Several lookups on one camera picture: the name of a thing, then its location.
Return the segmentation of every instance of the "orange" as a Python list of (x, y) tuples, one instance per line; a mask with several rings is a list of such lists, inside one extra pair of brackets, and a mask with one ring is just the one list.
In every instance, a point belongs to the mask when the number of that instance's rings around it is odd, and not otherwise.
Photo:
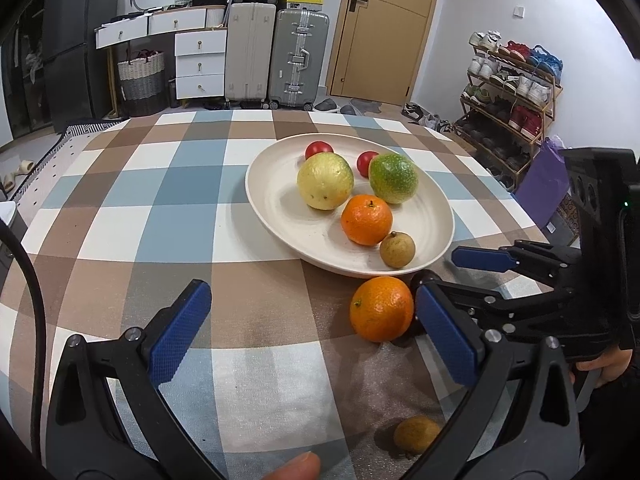
[(351, 298), (349, 319), (368, 341), (392, 341), (407, 331), (414, 318), (414, 298), (404, 282), (379, 276), (360, 285)]
[(360, 245), (378, 245), (391, 232), (394, 216), (384, 200), (357, 195), (347, 203), (340, 224), (347, 238)]

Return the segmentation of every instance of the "purple bag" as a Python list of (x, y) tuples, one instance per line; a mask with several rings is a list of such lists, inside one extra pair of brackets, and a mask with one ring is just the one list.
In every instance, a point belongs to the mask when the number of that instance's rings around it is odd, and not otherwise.
[(564, 158), (558, 153), (560, 149), (561, 146), (551, 139), (545, 139), (514, 194), (517, 202), (540, 228), (549, 223), (569, 190), (569, 175)]

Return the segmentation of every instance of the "blue gripper pad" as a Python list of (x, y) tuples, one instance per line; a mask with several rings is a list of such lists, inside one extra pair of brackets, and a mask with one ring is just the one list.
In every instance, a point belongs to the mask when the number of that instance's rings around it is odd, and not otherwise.
[(476, 352), (444, 307), (425, 286), (420, 287), (415, 295), (415, 313), (453, 380), (468, 388), (476, 384)]
[(183, 300), (158, 342), (149, 352), (148, 375), (156, 388), (174, 378), (187, 350), (211, 310), (211, 288), (205, 282), (196, 285)]
[(475, 247), (456, 247), (451, 253), (451, 261), (462, 269), (506, 272), (516, 268), (516, 260), (507, 251)]

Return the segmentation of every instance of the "tablecloth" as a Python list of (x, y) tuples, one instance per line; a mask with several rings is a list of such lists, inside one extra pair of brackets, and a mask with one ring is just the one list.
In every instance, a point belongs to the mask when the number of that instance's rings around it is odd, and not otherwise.
[[(45, 399), (70, 335), (117, 338), (145, 326), (199, 278), (212, 287), (210, 316), (160, 389), (216, 467), (257, 479), (310, 449), (324, 479), (399, 478), (412, 462), (393, 449), (393, 425), (418, 413), (444, 424), (462, 391), (427, 336), (395, 346), (355, 335), (348, 303), (362, 280), (301, 261), (258, 221), (244, 191), (248, 165), (277, 140), (313, 132), (411, 158), (450, 201), (451, 249), (544, 240), (468, 153), (418, 125), (284, 110), (133, 118), (88, 144), (24, 237), (46, 304)], [(449, 255), (433, 266), (445, 280), (507, 296), (540, 291), (512, 273), (455, 269)], [(33, 314), (15, 264), (0, 303), (0, 408), (28, 442)], [(151, 455), (117, 381), (111, 387), (132, 441)]]

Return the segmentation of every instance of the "small brown fruit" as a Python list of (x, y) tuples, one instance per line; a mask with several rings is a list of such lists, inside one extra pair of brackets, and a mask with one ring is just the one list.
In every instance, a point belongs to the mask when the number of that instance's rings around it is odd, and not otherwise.
[(415, 256), (414, 240), (405, 233), (389, 233), (380, 244), (380, 257), (389, 267), (402, 269)]
[(402, 421), (394, 431), (394, 442), (401, 450), (421, 455), (440, 433), (440, 427), (428, 416), (416, 415)]

